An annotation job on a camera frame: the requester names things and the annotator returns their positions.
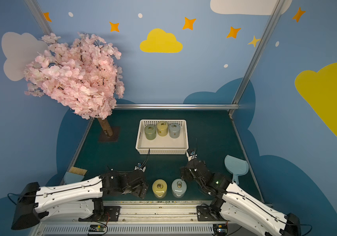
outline canister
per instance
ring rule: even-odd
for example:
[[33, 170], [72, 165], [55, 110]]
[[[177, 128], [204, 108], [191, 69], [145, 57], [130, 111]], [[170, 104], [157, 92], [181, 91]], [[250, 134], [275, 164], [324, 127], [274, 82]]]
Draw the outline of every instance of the canister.
[[145, 136], [148, 140], [153, 140], [157, 136], [157, 128], [154, 125], [145, 126]]
[[172, 182], [171, 189], [174, 197], [181, 198], [187, 190], [187, 184], [181, 179], [176, 179]]
[[159, 136], [166, 136], [167, 135], [167, 122], [166, 121], [160, 121], [157, 124], [157, 133]]
[[180, 125], [177, 123], [172, 123], [168, 126], [170, 137], [176, 139], [180, 135]]
[[167, 194], [167, 183], [163, 179], [157, 179], [153, 183], [153, 193], [157, 198], [164, 198]]

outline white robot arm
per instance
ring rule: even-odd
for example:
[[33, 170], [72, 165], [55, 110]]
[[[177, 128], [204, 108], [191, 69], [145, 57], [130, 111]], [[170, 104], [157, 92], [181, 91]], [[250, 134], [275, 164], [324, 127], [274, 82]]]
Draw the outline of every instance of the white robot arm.
[[180, 172], [183, 180], [195, 180], [202, 191], [215, 197], [209, 209], [204, 208], [214, 220], [237, 223], [259, 236], [301, 235], [299, 219], [294, 214], [285, 215], [264, 205], [230, 179], [210, 172], [196, 157], [189, 158]]
[[111, 171], [86, 181], [53, 187], [29, 183], [19, 195], [11, 229], [27, 229], [40, 220], [65, 216], [100, 221], [104, 217], [101, 197], [130, 193], [144, 198], [147, 189], [142, 169]]
[[287, 222], [283, 213], [264, 205], [235, 183], [230, 183], [226, 191], [230, 193], [222, 196], [225, 201], [220, 211], [222, 218], [235, 222], [256, 235], [266, 235], [266, 232], [272, 236], [283, 235]]

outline canister lid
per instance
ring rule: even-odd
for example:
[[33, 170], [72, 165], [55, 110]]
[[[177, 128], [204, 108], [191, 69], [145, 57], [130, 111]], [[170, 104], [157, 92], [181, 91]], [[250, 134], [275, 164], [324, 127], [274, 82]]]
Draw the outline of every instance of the canister lid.
[[171, 125], [168, 126], [170, 131], [173, 132], [178, 132], [180, 130], [180, 125], [177, 123], [172, 123]]
[[155, 126], [154, 125], [147, 125], [145, 127], [145, 133], [147, 134], [154, 134], [155, 133]]
[[160, 121], [157, 123], [157, 129], [158, 130], [165, 130], [167, 129], [167, 122], [166, 121]]
[[176, 179], [172, 182], [171, 189], [177, 195], [181, 195], [185, 193], [185, 191], [187, 190], [187, 184], [185, 183], [184, 180]]
[[157, 195], [162, 195], [167, 191], [167, 183], [163, 179], [157, 179], [152, 186], [153, 192]]

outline yellow cloud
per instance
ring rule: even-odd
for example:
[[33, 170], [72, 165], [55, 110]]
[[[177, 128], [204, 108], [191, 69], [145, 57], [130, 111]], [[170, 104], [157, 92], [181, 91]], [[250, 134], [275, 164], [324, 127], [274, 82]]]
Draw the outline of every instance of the yellow cloud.
[[147, 35], [147, 40], [141, 42], [140, 49], [146, 53], [178, 53], [183, 49], [183, 45], [172, 33], [153, 29]]
[[318, 72], [301, 72], [295, 85], [299, 94], [337, 136], [337, 63]]

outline white cloud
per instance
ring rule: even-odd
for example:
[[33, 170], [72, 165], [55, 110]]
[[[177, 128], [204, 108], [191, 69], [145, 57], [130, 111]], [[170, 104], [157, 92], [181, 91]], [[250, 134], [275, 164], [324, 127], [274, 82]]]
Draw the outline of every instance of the white cloud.
[[[288, 10], [292, 0], [286, 0], [281, 14]], [[270, 15], [276, 0], [210, 0], [210, 8], [219, 14]]]
[[6, 56], [4, 72], [12, 81], [24, 78], [26, 65], [32, 62], [39, 53], [47, 49], [44, 41], [37, 40], [32, 34], [22, 35], [7, 32], [2, 36], [2, 50]]

